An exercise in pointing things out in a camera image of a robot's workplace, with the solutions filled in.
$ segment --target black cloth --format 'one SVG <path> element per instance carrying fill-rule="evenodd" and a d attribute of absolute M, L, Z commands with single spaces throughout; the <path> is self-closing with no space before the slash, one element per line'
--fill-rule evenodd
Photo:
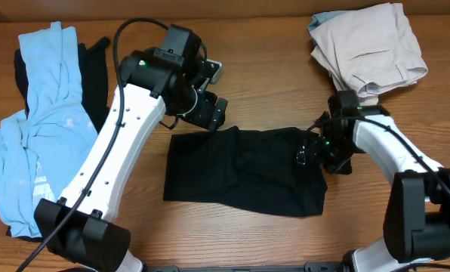
<path fill-rule="evenodd" d="M 327 184 L 318 162 L 297 163 L 298 128 L 171 136 L 163 200 L 215 202 L 270 215 L 321 215 Z"/>
<path fill-rule="evenodd" d="M 109 39 L 107 37 L 100 39 L 88 50 L 86 50 L 85 44 L 78 44 L 79 69 L 82 77 L 82 106 L 98 133 L 109 113 L 109 108 L 106 106 L 108 95 L 106 48 L 108 46 Z M 15 82 L 25 100 L 26 115 L 28 115 L 27 89 L 29 81 L 20 49 L 14 53 L 14 68 Z"/>

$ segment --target wooden tabletop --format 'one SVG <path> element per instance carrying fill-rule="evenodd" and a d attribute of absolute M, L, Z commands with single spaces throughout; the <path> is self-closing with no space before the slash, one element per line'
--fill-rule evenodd
<path fill-rule="evenodd" d="M 428 156 L 450 167 L 450 15 L 410 16 L 429 72 L 418 84 L 391 91 L 381 102 L 402 132 Z M 177 20 L 193 29 L 221 61 L 224 75 L 209 87 L 229 101 L 222 128 L 267 130 L 307 128 L 333 94 L 327 76 L 311 58 L 309 17 L 250 20 Z M 64 23 L 80 42 L 113 37 L 121 21 Z M 24 108 L 14 81 L 17 36 L 49 23 L 0 24 L 0 120 Z M 129 26 L 119 40 L 120 59 L 133 50 L 160 45 L 165 32 L 146 23 Z M 106 53 L 109 97 L 116 86 L 111 50 Z M 338 261 L 382 236 L 390 185 L 366 156 L 353 157 L 353 173 L 326 175 L 322 216 L 284 218 L 219 204 L 163 202 L 168 145 L 172 133 L 198 131 L 180 122 L 158 127 L 149 137 L 128 180 L 117 224 L 132 233 L 131 251 L 148 265 L 204 267 L 303 264 Z M 37 246 L 5 236 L 0 221 L 0 271 L 14 271 Z M 46 249 L 29 271 L 75 267 Z"/>

